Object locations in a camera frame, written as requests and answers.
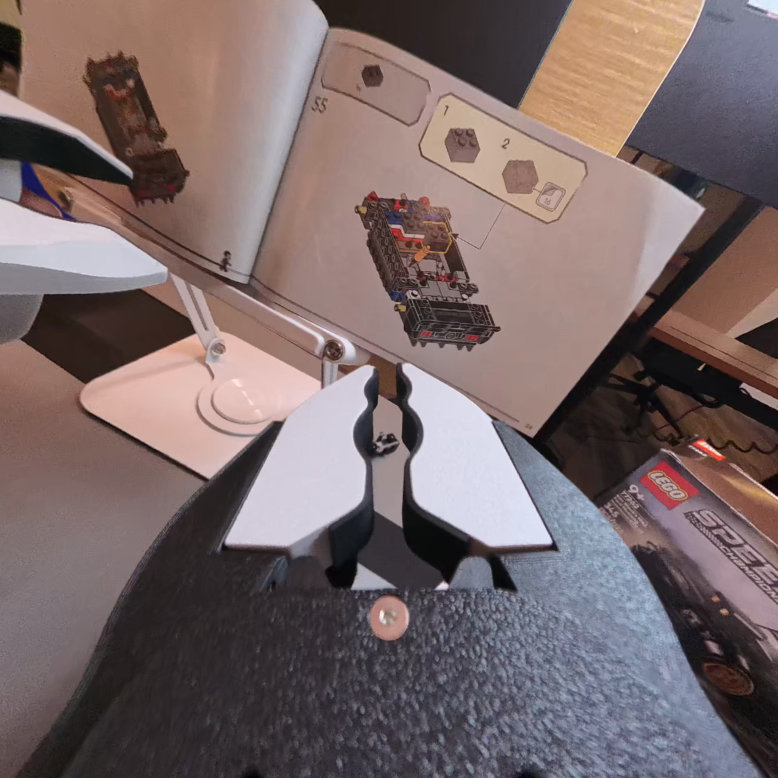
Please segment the black partition panel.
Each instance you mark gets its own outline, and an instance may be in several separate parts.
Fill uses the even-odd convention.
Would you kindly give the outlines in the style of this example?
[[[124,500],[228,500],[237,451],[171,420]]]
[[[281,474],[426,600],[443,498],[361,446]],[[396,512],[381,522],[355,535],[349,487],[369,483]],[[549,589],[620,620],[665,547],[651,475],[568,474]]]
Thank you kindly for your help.
[[[394,45],[520,106],[570,1],[316,1],[331,27]]]

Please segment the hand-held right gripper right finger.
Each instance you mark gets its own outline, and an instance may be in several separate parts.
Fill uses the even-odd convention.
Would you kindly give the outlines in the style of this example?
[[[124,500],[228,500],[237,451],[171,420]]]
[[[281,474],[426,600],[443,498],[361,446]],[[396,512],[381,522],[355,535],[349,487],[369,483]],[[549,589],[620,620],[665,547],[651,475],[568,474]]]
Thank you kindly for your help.
[[[487,562],[555,548],[492,418],[448,384],[397,365],[409,548],[442,575],[468,557]]]

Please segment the beige wooden chair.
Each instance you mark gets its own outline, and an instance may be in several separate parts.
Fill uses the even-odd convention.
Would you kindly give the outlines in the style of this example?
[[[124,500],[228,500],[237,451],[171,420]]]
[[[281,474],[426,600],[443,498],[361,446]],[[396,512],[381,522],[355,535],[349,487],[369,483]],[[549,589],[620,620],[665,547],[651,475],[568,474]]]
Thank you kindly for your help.
[[[519,111],[617,156],[699,21],[704,1],[574,1]]]

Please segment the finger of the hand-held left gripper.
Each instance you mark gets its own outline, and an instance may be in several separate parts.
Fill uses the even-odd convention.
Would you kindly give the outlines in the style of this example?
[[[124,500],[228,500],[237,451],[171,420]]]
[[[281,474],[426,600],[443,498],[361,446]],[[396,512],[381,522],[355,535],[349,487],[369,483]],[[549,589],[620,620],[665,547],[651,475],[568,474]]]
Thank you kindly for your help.
[[[31,329],[44,296],[117,293],[159,285],[168,271],[114,231],[3,199],[1,343]]]
[[[1,159],[129,186],[133,172],[82,131],[1,92]]]

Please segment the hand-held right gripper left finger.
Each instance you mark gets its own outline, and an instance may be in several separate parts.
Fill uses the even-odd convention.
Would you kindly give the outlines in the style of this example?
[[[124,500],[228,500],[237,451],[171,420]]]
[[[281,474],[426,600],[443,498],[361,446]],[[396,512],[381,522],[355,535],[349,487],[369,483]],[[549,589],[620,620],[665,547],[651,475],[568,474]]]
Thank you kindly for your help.
[[[228,549],[355,562],[374,529],[371,446],[379,376],[358,368],[282,426],[224,539]]]

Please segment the black flat panel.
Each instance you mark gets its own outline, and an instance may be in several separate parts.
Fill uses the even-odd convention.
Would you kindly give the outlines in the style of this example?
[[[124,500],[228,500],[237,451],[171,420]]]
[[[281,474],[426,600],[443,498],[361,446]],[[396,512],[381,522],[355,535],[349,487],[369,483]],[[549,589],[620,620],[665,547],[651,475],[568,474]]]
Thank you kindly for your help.
[[[776,2],[705,2],[627,145],[775,209]]]

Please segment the lego set box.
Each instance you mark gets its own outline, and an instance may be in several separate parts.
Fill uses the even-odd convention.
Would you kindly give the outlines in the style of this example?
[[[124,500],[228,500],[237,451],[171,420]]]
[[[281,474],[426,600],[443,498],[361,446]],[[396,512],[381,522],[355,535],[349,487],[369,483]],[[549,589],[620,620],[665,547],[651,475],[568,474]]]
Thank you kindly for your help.
[[[660,450],[596,505],[654,585],[717,713],[776,776],[776,494],[695,439]]]

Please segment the open instruction booklet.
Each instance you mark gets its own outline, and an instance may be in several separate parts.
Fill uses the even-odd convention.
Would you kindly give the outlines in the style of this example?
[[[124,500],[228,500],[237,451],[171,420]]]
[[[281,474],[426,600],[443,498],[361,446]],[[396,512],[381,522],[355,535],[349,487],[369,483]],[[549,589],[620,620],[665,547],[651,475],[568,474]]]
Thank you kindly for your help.
[[[533,436],[703,207],[316,2],[21,2],[129,227]]]

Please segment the brown wooden desk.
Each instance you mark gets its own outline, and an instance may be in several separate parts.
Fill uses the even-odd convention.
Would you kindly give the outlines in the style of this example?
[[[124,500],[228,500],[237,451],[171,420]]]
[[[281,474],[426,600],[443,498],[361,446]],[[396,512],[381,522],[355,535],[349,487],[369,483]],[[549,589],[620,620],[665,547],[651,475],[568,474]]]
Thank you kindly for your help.
[[[777,399],[777,359],[689,316],[668,311],[650,336]]]

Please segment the white book stand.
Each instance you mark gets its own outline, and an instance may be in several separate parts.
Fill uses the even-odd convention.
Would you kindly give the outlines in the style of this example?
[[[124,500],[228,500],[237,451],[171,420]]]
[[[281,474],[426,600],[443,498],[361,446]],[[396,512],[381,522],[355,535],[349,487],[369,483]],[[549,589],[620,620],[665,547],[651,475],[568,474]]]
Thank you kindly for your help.
[[[99,376],[79,400],[93,416],[208,479],[367,353],[345,336],[228,284],[203,291],[170,275],[194,335]],[[314,379],[221,329],[207,293],[317,358]]]

